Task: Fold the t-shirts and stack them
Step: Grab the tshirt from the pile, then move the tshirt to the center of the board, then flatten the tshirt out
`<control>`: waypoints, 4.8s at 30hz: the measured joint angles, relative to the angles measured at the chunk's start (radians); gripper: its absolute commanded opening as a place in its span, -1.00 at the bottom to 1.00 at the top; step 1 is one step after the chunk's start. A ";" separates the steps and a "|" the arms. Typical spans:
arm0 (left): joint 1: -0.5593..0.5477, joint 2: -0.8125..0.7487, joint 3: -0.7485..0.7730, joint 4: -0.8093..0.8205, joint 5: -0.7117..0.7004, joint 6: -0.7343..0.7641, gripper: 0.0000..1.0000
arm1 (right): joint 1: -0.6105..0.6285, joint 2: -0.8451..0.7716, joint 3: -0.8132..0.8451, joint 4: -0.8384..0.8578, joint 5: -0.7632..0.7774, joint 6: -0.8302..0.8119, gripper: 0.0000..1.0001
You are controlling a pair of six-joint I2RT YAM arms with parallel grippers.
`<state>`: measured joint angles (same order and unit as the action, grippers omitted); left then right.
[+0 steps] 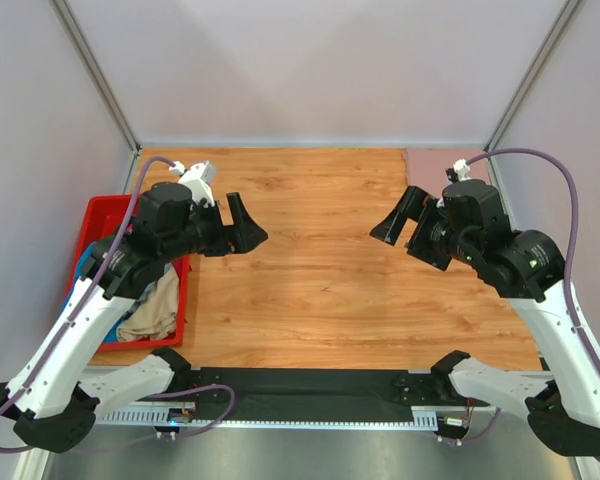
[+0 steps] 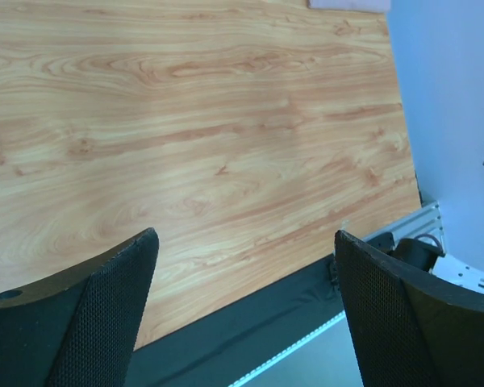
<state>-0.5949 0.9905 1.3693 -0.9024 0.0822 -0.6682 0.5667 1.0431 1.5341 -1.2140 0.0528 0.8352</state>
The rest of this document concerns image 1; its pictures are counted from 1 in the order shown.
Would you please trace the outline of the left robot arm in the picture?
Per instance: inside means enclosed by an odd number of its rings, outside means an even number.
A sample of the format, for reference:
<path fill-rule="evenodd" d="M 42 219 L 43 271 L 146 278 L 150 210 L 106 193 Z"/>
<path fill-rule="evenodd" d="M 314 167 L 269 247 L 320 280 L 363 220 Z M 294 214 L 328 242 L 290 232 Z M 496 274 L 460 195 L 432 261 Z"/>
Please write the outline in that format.
<path fill-rule="evenodd" d="M 22 371 L 0 383 L 0 417 L 26 448 L 64 453 L 95 422 L 145 397 L 183 387 L 190 364 L 173 349 L 93 380 L 81 375 L 112 326 L 159 280 L 167 265 L 190 254 L 246 254 L 268 238 L 239 194 L 227 196 L 232 224 L 210 200 L 181 183 L 135 193 L 115 234 L 94 244 L 52 331 Z"/>

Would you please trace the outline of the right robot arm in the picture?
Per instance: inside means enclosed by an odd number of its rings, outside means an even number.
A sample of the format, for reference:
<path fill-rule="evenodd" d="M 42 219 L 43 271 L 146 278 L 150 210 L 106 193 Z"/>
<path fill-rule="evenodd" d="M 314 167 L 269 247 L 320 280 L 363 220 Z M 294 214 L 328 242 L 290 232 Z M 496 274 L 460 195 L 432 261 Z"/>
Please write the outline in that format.
<path fill-rule="evenodd" d="M 409 220 L 408 255 L 440 270 L 453 260 L 470 266 L 524 321 L 552 375 L 527 379 L 455 350 L 432 368 L 443 388 L 516 415 L 559 455 L 600 457 L 600 374 L 568 312 L 556 243 L 513 229 L 498 190 L 478 179 L 452 183 L 440 198 L 407 187 L 370 235 L 394 245 Z"/>

